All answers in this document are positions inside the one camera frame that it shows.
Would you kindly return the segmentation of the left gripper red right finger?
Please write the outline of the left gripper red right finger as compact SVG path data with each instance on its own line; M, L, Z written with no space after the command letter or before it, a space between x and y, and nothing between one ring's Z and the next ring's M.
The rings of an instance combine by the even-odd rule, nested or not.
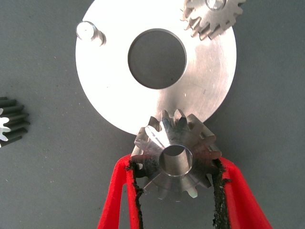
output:
M212 175L216 229L271 229L240 169L228 159L215 161L219 172Z

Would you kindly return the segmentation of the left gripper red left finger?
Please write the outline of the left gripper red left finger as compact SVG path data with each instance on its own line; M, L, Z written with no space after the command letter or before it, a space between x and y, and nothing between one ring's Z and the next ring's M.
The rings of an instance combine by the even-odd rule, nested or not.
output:
M108 195L97 228L117 229L119 227L123 186L127 186L130 228L142 229L142 212L139 198L143 193L135 178L135 164L131 155L120 158L113 169Z

